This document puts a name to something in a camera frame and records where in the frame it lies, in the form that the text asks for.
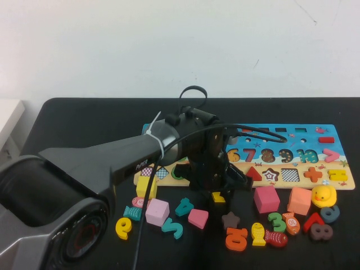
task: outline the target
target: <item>black cable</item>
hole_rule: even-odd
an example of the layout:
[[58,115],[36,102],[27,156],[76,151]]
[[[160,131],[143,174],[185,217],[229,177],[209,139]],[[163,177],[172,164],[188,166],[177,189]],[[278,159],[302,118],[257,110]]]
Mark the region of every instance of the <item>black cable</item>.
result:
[[208,93],[207,93],[207,91],[206,91],[205,89],[203,89],[203,87],[198,86],[198,85],[188,86],[188,87],[186,87],[186,88],[181,92],[181,94],[180,94],[180,96],[179,96],[178,115],[180,115],[180,113],[181,113],[181,103],[180,103],[180,102],[181,102],[181,97],[182,97],[182,95],[183,95],[185,92],[187,92],[187,91],[189,91],[189,90],[198,90],[198,91],[200,91],[201,93],[203,93],[204,96],[205,96],[205,99],[204,99],[204,101],[202,102],[202,104],[200,104],[198,107],[196,107],[197,109],[203,107],[203,106],[206,104],[206,101],[207,101],[207,99],[208,99]]
[[[168,144],[167,146],[164,147],[164,154],[167,153],[167,151],[169,151],[174,145],[180,143],[181,141],[185,140],[186,138],[195,135],[196,133],[200,133],[200,132],[204,132],[204,131],[209,131],[211,129],[218,129],[218,128],[241,128],[241,129],[247,129],[250,131],[257,131],[260,133],[264,133],[267,135],[271,135],[274,136],[276,138],[279,138],[278,140],[276,139],[272,139],[272,138],[265,138],[265,137],[261,137],[261,136],[256,136],[254,138],[259,138],[259,139],[264,139],[267,141],[272,141],[272,142],[281,142],[281,143],[285,143],[287,142],[287,139],[279,134],[264,130],[264,129],[260,129],[260,128],[253,128],[253,127],[248,127],[247,125],[239,125],[239,124],[216,124],[216,125],[210,125],[208,127],[205,128],[201,128],[198,130],[195,130],[189,134],[186,134],[185,136],[174,140],[173,142],[171,142],[170,144]],[[246,135],[249,136],[248,134],[244,133],[244,132],[237,132],[236,135],[242,136],[242,135]],[[137,266],[137,262],[138,262],[138,257],[139,257],[139,253],[140,253],[140,246],[141,246],[141,234],[142,234],[142,229],[143,229],[143,224],[145,221],[145,211],[146,211],[146,206],[147,206],[147,202],[149,201],[149,195],[150,195],[150,190],[151,190],[151,186],[152,183],[154,181],[154,177],[155,177],[155,173],[156,170],[159,166],[159,162],[161,160],[161,156],[159,156],[158,160],[156,161],[151,175],[150,175],[150,179],[149,182],[147,183],[147,187],[146,187],[146,192],[145,192],[145,197],[144,197],[144,203],[142,205],[141,208],[141,217],[140,217],[140,225],[139,225],[139,234],[138,234],[138,238],[137,238],[137,243],[136,243],[136,250],[135,250],[135,255],[134,255],[134,263],[133,263],[133,270],[136,270],[136,266]]]

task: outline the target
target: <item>rubber duck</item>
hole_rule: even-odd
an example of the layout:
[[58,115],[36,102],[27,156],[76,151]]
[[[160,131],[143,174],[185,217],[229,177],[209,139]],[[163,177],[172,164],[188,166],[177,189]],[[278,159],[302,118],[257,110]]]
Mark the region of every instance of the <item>rubber duck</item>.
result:
[[336,204],[336,189],[332,185],[322,184],[312,189],[311,200],[319,208]]

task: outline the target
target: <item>number puzzle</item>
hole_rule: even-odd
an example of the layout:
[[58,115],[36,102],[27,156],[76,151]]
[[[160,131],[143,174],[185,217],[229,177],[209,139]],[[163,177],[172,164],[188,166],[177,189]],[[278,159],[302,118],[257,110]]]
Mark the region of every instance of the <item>number puzzle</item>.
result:
[[[275,188],[313,188],[332,185],[337,190],[353,190],[354,178],[333,125],[323,124],[246,124],[254,128],[278,133],[286,143],[269,142],[247,136],[226,148],[229,161],[249,176],[253,187],[273,185]],[[248,134],[268,137],[266,134],[242,130]],[[185,164],[186,159],[178,163]],[[176,164],[160,167],[156,173],[158,186],[188,186],[189,181],[176,177]],[[148,176],[152,165],[134,176]]]

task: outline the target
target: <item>orange cube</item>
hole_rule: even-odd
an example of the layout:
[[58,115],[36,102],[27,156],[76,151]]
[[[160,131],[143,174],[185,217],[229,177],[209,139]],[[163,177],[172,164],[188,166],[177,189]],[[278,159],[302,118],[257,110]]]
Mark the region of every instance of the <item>orange cube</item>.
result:
[[294,212],[300,215],[307,215],[311,205],[311,190],[301,187],[293,187],[291,190],[288,212]]

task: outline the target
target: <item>black tabletop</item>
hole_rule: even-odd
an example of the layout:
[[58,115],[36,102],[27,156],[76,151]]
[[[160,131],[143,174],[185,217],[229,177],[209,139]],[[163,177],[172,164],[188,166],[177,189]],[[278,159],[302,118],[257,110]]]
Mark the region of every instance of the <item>black tabletop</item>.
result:
[[[144,123],[162,111],[173,113],[177,99],[124,98],[55,98],[47,101],[30,132],[22,154],[37,154],[49,147],[88,147],[136,136]],[[194,105],[196,101],[185,100]],[[334,124],[348,158],[355,184],[360,178],[360,98],[216,98],[208,99],[202,108],[228,123]],[[286,212],[290,190],[277,189],[281,203],[279,213]],[[168,201],[170,217],[183,224],[183,236],[175,240],[172,233],[145,226],[138,269],[355,269],[360,265],[360,191],[338,191],[340,218],[332,225],[334,236],[329,242],[313,242],[303,233],[289,236],[284,249],[271,246],[252,247],[251,226],[271,224],[258,214],[254,191],[237,191],[231,210],[240,217],[239,228],[249,232],[244,252],[225,247],[225,232],[216,221],[208,220],[204,230],[175,216],[174,210],[184,197],[195,208],[207,208],[206,199],[188,188],[158,187],[157,198]],[[128,241],[119,239],[115,223],[123,216],[126,205],[136,196],[133,179],[116,190],[115,216],[109,222],[100,244],[76,269],[130,269],[133,263],[138,224]],[[297,215],[301,225],[306,217]]]

